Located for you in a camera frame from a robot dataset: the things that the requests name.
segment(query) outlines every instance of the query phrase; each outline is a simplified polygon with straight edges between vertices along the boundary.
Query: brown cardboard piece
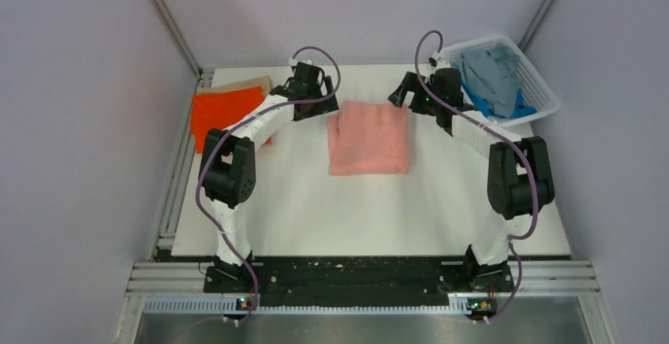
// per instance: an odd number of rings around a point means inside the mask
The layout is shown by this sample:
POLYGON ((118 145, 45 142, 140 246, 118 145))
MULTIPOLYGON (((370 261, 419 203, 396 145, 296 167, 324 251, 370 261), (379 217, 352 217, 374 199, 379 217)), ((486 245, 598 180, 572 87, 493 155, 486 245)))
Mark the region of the brown cardboard piece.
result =
POLYGON ((217 86, 215 88, 198 88, 196 94, 227 93, 234 92, 236 90, 255 88, 256 86, 260 86, 263 89, 263 95, 267 97, 267 95, 270 94, 272 88, 270 77, 261 76, 248 80, 233 82, 232 84, 217 86))

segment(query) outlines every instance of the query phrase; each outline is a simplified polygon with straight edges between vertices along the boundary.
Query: white basket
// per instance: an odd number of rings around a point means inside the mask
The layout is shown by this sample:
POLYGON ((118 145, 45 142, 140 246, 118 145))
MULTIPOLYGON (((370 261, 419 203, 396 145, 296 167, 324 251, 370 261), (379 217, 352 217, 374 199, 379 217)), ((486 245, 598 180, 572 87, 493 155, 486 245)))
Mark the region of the white basket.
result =
POLYGON ((494 117, 490 117, 489 119, 496 122, 496 125, 500 127, 511 127, 512 125, 531 122, 555 113, 560 108, 560 102, 555 98, 555 94, 553 94, 553 91, 548 87, 546 81, 544 81, 539 75, 539 72, 534 69, 534 66, 532 66, 525 54, 522 53, 513 40, 505 36, 489 36, 445 47, 441 50, 441 55, 449 63, 453 64, 460 58, 460 54, 466 50, 491 50, 497 43, 509 47, 509 49, 520 57, 518 69, 516 69, 514 75, 523 81, 522 93, 525 105, 534 107, 536 113, 515 119, 494 117))

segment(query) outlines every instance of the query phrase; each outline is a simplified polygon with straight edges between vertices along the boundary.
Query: white wall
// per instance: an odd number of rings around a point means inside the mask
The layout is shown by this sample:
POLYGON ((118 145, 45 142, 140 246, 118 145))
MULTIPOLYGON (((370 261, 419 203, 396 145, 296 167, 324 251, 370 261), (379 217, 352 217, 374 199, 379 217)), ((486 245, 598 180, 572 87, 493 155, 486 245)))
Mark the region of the white wall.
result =
POLYGON ((0 342, 111 338, 194 77, 148 0, 0 0, 0 342))
POLYGON ((284 65, 317 45, 342 64, 407 63, 421 35, 519 41, 542 0, 166 0, 203 66, 284 65))
POLYGON ((669 335, 668 6, 558 0, 529 51, 563 103, 534 126, 562 219, 625 343, 669 335))

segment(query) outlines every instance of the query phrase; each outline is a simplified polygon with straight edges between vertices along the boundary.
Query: cable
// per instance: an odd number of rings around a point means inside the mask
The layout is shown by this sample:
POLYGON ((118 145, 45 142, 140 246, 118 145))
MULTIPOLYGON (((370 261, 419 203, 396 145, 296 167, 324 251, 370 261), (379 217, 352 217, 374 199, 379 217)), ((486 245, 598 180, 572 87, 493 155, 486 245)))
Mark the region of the cable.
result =
POLYGON ((527 157, 525 157, 525 154, 523 151, 511 140, 508 140, 505 138, 503 135, 498 134, 494 130, 490 129, 487 127, 484 123, 477 121, 476 119, 470 117, 469 115, 465 115, 462 112, 458 111, 455 107, 449 105, 448 103, 445 103, 442 101, 439 97, 433 93, 430 88, 425 84, 425 81, 423 81, 423 77, 420 75, 420 71, 418 70, 418 55, 420 54, 420 48, 423 46, 423 42, 425 39, 428 38, 431 34, 436 34, 439 36, 439 51, 442 49, 442 43, 443 43, 443 35, 441 32, 438 30, 431 30, 425 33, 422 38, 420 38, 420 41, 418 42, 418 47, 416 47, 416 54, 413 58, 413 65, 416 68, 416 75, 418 75, 418 82, 420 83, 420 86, 423 87, 423 89, 434 99, 438 104, 440 104, 443 107, 446 107, 451 113, 459 115, 469 121, 470 123, 480 126, 486 133, 491 134, 492 136, 496 137, 497 139, 500 139, 504 143, 506 143, 511 149, 516 152, 516 155, 518 155, 518 158, 521 160, 521 163, 523 164, 523 167, 525 170, 527 170, 527 178, 529 179, 529 191, 530 194, 532 195, 532 222, 529 225, 529 229, 527 232, 523 235, 509 235, 510 240, 525 240, 526 238, 532 236, 534 234, 534 230, 536 229, 536 222, 537 222, 537 217, 539 215, 539 194, 536 190, 536 181, 534 180, 534 172, 532 172, 532 167, 529 165, 529 161, 527 160, 527 157))
MULTIPOLYGON (((307 104, 307 103, 321 103, 321 102, 331 98, 332 96, 334 96, 335 93, 337 92, 337 90, 339 90, 339 85, 342 83, 342 73, 339 70, 339 65, 337 65, 337 62, 332 58, 332 56, 330 56, 330 54, 328 54, 325 50, 323 50, 319 47, 306 46, 306 47, 300 48, 299 50, 296 50, 295 54, 293 54, 293 58, 297 57, 301 52, 303 52, 305 50, 316 50, 316 51, 320 52, 328 60, 330 60, 332 65, 334 65, 334 71, 337 73, 337 84, 332 89, 332 92, 330 92, 330 93, 328 93, 328 94, 326 94, 322 97, 315 98, 315 99, 304 99, 304 100, 285 101, 285 102, 282 102, 282 103, 277 103, 276 105, 273 105, 273 106, 270 106, 270 107, 268 107, 264 110, 261 110, 258 114, 255 114, 251 117, 246 118, 245 120, 243 120, 241 122, 238 122, 235 126, 233 126, 231 129, 229 129, 221 137, 221 139, 219 140, 218 143, 216 143, 214 149, 211 150, 211 154, 209 155, 209 158, 207 159, 207 162, 204 164, 204 168, 202 169, 202 173, 200 174, 200 176, 197 179, 197 187, 196 187, 196 191, 195 191, 195 201, 196 201, 197 207, 200 209, 200 211, 202 211, 204 216, 206 216, 212 223, 214 223, 216 228, 219 230, 219 233, 221 234, 221 236, 222 236, 223 240, 225 241, 226 245, 228 246, 228 248, 230 248, 230 251, 241 261, 241 263, 244 265, 244 267, 246 267, 246 269, 249 270, 249 273, 251 274, 251 278, 253 280, 253 290, 254 290, 254 292, 253 292, 253 302, 251 303, 251 307, 249 308, 249 312, 243 318, 236 321, 236 323, 235 323, 236 325, 243 324, 246 321, 248 321, 251 318, 251 315, 253 314, 253 312, 256 311, 256 308, 258 307, 259 289, 260 289, 259 285, 258 285, 258 276, 253 271, 253 267, 251 266, 251 264, 249 264, 249 262, 246 261, 246 259, 237 251, 237 249, 234 248, 234 245, 232 245, 232 243, 230 242, 230 239, 228 239, 228 237, 226 235, 226 232, 223 229, 221 223, 219 223, 219 221, 216 220, 216 218, 211 216, 211 214, 209 214, 207 212, 207 210, 205 210, 204 206, 202 205, 202 201, 200 200, 200 189, 202 188, 202 183, 204 182, 204 175, 207 174, 207 172, 209 171, 209 168, 211 168, 211 164, 214 162, 215 154, 219 152, 219 149, 223 146, 223 143, 225 143, 225 141, 232 135, 233 132, 237 131, 238 129, 240 129, 244 125, 247 125, 247 124, 253 122, 253 120, 256 119, 257 117, 263 116, 263 115, 267 114, 268 112, 270 112, 272 110, 276 110, 280 107, 284 107, 284 106, 288 106, 288 105, 304 105, 304 104, 307 104)), ((196 322, 188 325, 184 330, 180 331, 175 336, 173 336, 172 339, 169 342, 173 342, 176 338, 183 335, 186 331, 192 329, 195 326, 198 326, 198 325, 200 325, 202 323, 205 323, 205 322, 208 322, 210 320, 217 320, 217 319, 219 319, 217 316, 216 317, 209 316, 207 318, 197 320, 196 322)))
POLYGON ((539 217, 539 193, 536 190, 536 181, 534 180, 534 172, 532 172, 532 167, 529 164, 529 161, 527 160, 527 157, 525 157, 525 154, 523 151, 511 140, 505 138, 503 135, 498 134, 494 130, 488 128, 487 125, 485 125, 483 122, 479 122, 474 118, 471 118, 469 115, 465 115, 462 112, 458 111, 455 107, 449 105, 448 103, 445 103, 442 101, 439 97, 437 97, 431 90, 428 88, 428 86, 425 84, 425 81, 423 81, 423 77, 420 75, 420 70, 418 69, 418 57, 420 54, 420 48, 423 46, 423 42, 430 36, 431 34, 436 34, 439 37, 439 49, 438 52, 441 52, 442 46, 443 46, 443 35, 439 30, 430 30, 423 35, 422 38, 420 38, 420 41, 418 42, 418 46, 416 47, 416 53, 413 57, 413 66, 416 69, 416 75, 418 75, 418 82, 420 83, 420 86, 434 99, 438 104, 440 104, 443 107, 446 107, 451 113, 459 115, 469 121, 470 123, 481 127, 486 133, 491 134, 492 136, 496 137, 497 139, 500 139, 502 142, 506 143, 509 147, 511 147, 514 152, 516 152, 516 155, 518 158, 521 160, 521 163, 525 170, 527 170, 527 178, 529 180, 529 190, 530 194, 532 195, 532 222, 529 225, 529 228, 526 233, 523 235, 513 235, 510 234, 508 236, 509 238, 509 250, 511 253, 513 253, 514 257, 516 258, 516 261, 518 262, 518 281, 516 282, 516 285, 514 286, 514 289, 511 291, 511 294, 509 297, 504 301, 504 304, 502 307, 500 307, 497 310, 497 313, 487 319, 487 322, 490 323, 494 320, 496 320, 496 317, 499 316, 502 312, 504 312, 511 301, 515 298, 516 294, 518 293, 518 290, 521 287, 521 281, 522 281, 522 263, 521 263, 521 257, 516 253, 516 250, 514 249, 514 245, 512 243, 513 240, 525 240, 526 238, 532 236, 534 234, 534 230, 536 230, 536 224, 538 221, 539 217))

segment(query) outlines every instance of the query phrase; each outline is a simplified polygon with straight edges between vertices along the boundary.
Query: white cable clip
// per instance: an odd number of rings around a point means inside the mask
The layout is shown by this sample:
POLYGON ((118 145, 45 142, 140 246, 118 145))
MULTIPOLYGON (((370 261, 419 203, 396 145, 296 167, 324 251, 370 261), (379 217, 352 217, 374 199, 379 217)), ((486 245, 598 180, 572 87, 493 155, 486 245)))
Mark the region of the white cable clip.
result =
POLYGON ((312 61, 309 60, 308 58, 305 59, 305 60, 297 60, 296 58, 289 58, 289 59, 288 59, 288 65, 289 65, 290 67, 297 66, 297 63, 298 63, 298 62, 303 62, 303 63, 305 63, 305 64, 309 64, 309 65, 312 64, 312 61))
POLYGON ((254 121, 263 124, 263 118, 262 118, 263 116, 258 114, 257 111, 254 111, 253 114, 251 114, 251 116, 253 117, 254 121))
POLYGON ((221 235, 230 235, 230 234, 234 234, 235 232, 237 232, 237 230, 225 230, 225 231, 219 230, 219 234, 221 234, 221 235))

